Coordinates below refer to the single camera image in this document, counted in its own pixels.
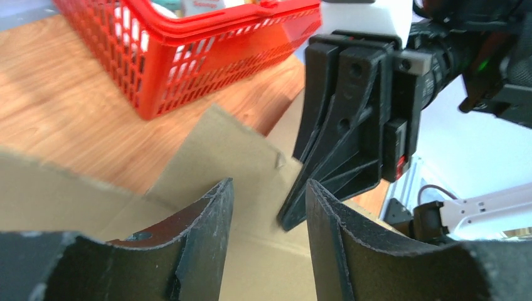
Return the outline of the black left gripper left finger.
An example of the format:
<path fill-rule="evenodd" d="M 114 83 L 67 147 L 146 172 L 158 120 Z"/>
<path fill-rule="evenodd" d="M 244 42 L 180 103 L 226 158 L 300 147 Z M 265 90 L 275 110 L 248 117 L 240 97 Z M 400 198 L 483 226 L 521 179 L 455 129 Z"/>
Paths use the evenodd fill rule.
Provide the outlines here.
<path fill-rule="evenodd" d="M 2 300 L 218 300 L 233 212 L 226 178 L 125 240 L 3 231 Z"/>

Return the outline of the cardboard sheet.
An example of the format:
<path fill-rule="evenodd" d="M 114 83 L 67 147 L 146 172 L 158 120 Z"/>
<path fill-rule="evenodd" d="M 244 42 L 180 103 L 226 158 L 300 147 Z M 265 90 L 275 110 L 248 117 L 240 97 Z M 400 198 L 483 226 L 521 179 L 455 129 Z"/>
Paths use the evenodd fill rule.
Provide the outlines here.
<path fill-rule="evenodd" d="M 1 149 L 1 233 L 125 240 L 230 178 L 234 202 L 218 300 L 319 300 L 307 226 L 285 232 L 276 219 L 301 169 L 289 154 L 301 108 L 297 97 L 264 137 L 210 107 L 145 194 Z"/>

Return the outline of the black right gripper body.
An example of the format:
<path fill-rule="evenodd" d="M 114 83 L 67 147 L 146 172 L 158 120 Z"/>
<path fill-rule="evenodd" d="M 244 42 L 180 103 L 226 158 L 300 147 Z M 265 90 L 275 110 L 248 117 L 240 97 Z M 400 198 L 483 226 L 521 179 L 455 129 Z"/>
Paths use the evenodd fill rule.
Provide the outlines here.
<path fill-rule="evenodd" d="M 342 48 L 392 48 L 391 99 L 383 126 L 380 180 L 396 181 L 408 169 L 416 151 L 421 111 L 466 69 L 470 61 L 470 36 L 428 22 L 413 26 L 407 44 L 394 36 L 343 30 L 315 35 L 309 44 L 313 43 Z"/>

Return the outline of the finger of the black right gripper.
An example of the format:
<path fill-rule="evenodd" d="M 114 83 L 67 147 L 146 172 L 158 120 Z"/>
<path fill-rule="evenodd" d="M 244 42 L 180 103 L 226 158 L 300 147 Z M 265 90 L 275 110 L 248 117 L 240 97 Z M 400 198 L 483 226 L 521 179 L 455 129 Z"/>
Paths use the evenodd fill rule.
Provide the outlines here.
<path fill-rule="evenodd" d="M 308 161 L 325 121 L 336 81 L 339 52 L 338 46 L 325 43 L 313 43 L 305 49 L 304 101 L 293 151 L 293 156 L 302 163 Z"/>
<path fill-rule="evenodd" d="M 345 201 L 376 187 L 381 179 L 383 126 L 391 99 L 389 46 L 340 48 L 336 81 L 317 142 L 279 213 L 283 230 L 306 218 L 306 182 L 321 183 Z"/>

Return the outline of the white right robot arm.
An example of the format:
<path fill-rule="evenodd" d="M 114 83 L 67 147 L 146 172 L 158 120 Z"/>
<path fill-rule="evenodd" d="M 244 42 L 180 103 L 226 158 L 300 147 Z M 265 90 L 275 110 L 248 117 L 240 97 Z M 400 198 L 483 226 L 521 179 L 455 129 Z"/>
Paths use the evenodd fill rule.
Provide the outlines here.
<path fill-rule="evenodd" d="M 531 225 L 531 2 L 321 1 L 305 50 L 293 155 L 277 220 L 306 220 L 314 180 L 344 201 L 399 180 L 417 145 L 459 195 L 419 199 L 393 226 L 427 243 Z"/>

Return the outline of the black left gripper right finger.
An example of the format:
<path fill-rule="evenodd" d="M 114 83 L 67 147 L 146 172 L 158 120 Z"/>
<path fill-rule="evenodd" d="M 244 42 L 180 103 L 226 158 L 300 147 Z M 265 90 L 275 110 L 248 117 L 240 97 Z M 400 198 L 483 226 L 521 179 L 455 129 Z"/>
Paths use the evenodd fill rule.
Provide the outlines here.
<path fill-rule="evenodd" d="M 306 186 L 307 229 L 319 300 L 530 300 L 530 241 L 444 246 L 395 233 Z"/>

